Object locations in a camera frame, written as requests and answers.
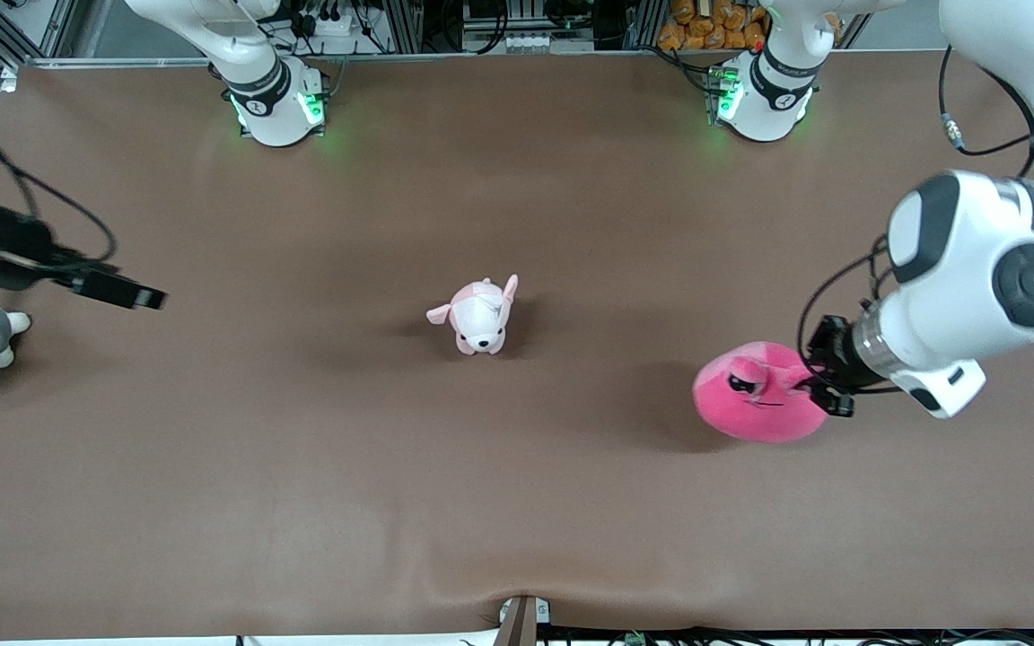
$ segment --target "electrical outlet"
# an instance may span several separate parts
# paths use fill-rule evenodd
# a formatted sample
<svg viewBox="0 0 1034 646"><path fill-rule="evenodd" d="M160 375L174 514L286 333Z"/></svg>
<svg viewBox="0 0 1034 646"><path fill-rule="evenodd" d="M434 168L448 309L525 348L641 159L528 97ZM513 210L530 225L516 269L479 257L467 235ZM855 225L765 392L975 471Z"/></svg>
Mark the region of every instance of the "electrical outlet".
<svg viewBox="0 0 1034 646"><path fill-rule="evenodd" d="M506 36L506 54L549 54L548 33L514 33Z"/></svg>
<svg viewBox="0 0 1034 646"><path fill-rule="evenodd" d="M354 29L354 17L341 13L340 21L316 21L318 36L348 36Z"/></svg>

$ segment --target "brown tablecloth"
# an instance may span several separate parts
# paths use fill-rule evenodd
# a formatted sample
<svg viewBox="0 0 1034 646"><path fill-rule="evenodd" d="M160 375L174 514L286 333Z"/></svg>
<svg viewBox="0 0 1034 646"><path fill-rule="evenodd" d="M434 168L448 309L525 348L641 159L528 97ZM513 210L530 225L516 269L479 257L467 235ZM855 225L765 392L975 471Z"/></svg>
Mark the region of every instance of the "brown tablecloth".
<svg viewBox="0 0 1034 646"><path fill-rule="evenodd" d="M34 327L0 373L0 638L479 629L517 593L607 628L1034 625L1034 347L959 419L864 398L792 445L689 396L790 343L918 181L1016 172L944 142L938 64L835 55L770 145L653 58L356 64L287 150L203 69L24 70L0 144L171 296L5 297ZM963 60L949 102L973 147L1023 128ZM501 356L426 322L510 273Z"/></svg>

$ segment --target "pink plush ball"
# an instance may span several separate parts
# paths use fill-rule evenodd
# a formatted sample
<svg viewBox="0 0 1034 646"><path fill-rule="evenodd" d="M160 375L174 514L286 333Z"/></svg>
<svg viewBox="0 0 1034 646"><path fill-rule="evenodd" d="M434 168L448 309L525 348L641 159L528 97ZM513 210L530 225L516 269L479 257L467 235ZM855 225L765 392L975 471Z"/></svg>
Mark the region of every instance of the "pink plush ball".
<svg viewBox="0 0 1034 646"><path fill-rule="evenodd" d="M693 402L722 433L780 444L810 436L828 417L809 399L805 381L812 375L783 344L742 344L701 369Z"/></svg>

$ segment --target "cable connector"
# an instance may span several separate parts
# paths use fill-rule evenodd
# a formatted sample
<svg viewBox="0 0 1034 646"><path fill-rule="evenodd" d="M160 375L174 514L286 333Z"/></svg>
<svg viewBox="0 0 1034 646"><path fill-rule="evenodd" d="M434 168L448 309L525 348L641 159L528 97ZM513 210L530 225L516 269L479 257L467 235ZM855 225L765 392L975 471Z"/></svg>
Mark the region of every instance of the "cable connector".
<svg viewBox="0 0 1034 646"><path fill-rule="evenodd" d="M951 114L944 113L940 115L940 123L944 128L944 136L947 136L948 142L951 143L952 147L956 151L964 150L964 131L961 131L960 124L956 124L955 119L951 118Z"/></svg>
<svg viewBox="0 0 1034 646"><path fill-rule="evenodd" d="M722 79L723 81L736 81L739 76L738 70L736 68L726 68L726 66L713 65L706 70L706 73L713 79Z"/></svg>

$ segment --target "pink stuffed dog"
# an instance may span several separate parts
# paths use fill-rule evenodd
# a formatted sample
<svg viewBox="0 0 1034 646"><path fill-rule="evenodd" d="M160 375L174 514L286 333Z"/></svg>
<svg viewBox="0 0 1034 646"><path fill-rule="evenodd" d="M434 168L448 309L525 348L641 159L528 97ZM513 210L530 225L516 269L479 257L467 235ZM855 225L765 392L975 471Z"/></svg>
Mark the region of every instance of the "pink stuffed dog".
<svg viewBox="0 0 1034 646"><path fill-rule="evenodd" d="M448 318L462 355L472 357L478 351L496 355L506 343L506 324L516 294L516 274L509 277L505 289L485 278L468 283L452 296L451 302L428 310L425 317L434 326L442 326Z"/></svg>
<svg viewBox="0 0 1034 646"><path fill-rule="evenodd" d="M809 397L812 376L799 355L783 344L742 344L701 369L693 401L722 433L780 444L810 436L827 419Z"/></svg>

